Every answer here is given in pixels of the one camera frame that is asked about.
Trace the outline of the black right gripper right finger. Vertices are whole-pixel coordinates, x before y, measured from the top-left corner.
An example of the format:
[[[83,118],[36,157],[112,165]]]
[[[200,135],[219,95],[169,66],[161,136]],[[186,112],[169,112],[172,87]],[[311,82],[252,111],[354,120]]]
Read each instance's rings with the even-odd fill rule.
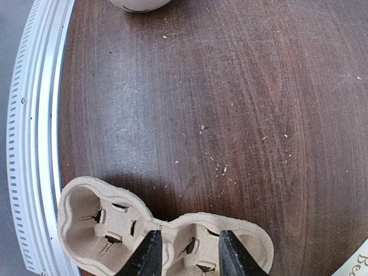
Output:
[[[267,276],[247,251],[236,235],[230,230],[220,232],[218,241],[219,273],[222,276]]]

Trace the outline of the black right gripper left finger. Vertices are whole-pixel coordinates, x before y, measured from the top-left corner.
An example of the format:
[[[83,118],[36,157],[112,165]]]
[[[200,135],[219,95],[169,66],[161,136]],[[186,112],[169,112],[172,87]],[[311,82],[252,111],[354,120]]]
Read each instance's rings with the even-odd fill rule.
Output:
[[[118,271],[118,275],[150,275],[162,274],[162,233],[161,230],[149,231],[131,257]]]

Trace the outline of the brown pulp cup carrier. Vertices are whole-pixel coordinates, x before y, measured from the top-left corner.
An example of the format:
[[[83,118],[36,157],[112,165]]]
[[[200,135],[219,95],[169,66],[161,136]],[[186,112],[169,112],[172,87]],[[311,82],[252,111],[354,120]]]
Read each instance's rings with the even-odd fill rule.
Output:
[[[94,275],[115,275],[151,230],[162,233],[163,275],[219,275],[222,230],[233,231],[265,272],[273,264],[273,242],[256,224],[204,212],[162,221],[134,193],[98,178],[70,181],[57,217],[64,252]]]

